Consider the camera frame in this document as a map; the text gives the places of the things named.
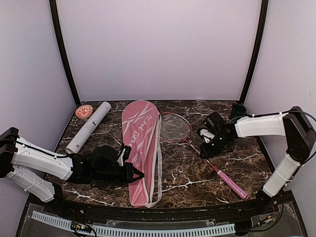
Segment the pink racket cover bag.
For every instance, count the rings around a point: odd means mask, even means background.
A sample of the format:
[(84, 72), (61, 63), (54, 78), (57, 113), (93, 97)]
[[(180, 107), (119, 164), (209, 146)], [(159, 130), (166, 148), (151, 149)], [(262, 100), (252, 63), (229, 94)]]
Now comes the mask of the pink racket cover bag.
[(144, 173), (129, 184), (133, 207), (154, 207), (162, 198), (162, 154), (160, 148), (161, 115), (145, 100), (131, 102), (121, 115), (123, 143), (131, 147), (127, 162)]

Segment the white cardboard shuttlecock tube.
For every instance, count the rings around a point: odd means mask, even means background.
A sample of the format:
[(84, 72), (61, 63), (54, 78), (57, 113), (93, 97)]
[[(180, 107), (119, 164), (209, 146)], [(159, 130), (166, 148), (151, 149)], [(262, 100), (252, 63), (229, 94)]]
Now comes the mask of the white cardboard shuttlecock tube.
[(108, 102), (103, 102), (67, 145), (66, 152), (77, 154), (110, 109), (111, 105)]

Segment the red badminton racket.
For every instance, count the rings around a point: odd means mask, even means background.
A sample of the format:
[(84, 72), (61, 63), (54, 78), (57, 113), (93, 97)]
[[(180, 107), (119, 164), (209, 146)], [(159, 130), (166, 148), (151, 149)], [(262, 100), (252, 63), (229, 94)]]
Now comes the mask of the red badminton racket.
[[(189, 142), (189, 137), (192, 133), (191, 124), (182, 116), (175, 113), (162, 113), (161, 114), (161, 131), (160, 137), (163, 141), (170, 143), (180, 143), (185, 141), (191, 146), (199, 155), (200, 152)], [(248, 194), (240, 188), (233, 180), (230, 179), (219, 168), (206, 160), (206, 162), (212, 167), (215, 173), (242, 199), (246, 199)]]

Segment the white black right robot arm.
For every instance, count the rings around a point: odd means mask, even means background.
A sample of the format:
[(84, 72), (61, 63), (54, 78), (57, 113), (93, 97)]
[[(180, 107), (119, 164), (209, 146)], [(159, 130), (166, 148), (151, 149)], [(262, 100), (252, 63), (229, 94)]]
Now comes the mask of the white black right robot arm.
[(258, 192), (252, 210), (263, 214), (271, 206), (271, 199), (289, 184), (298, 170), (315, 154), (316, 119), (295, 106), (287, 111), (244, 115), (224, 120), (217, 112), (203, 121), (197, 131), (203, 139), (201, 158), (207, 159), (223, 153), (229, 143), (241, 138), (259, 137), (275, 167), (270, 178)]

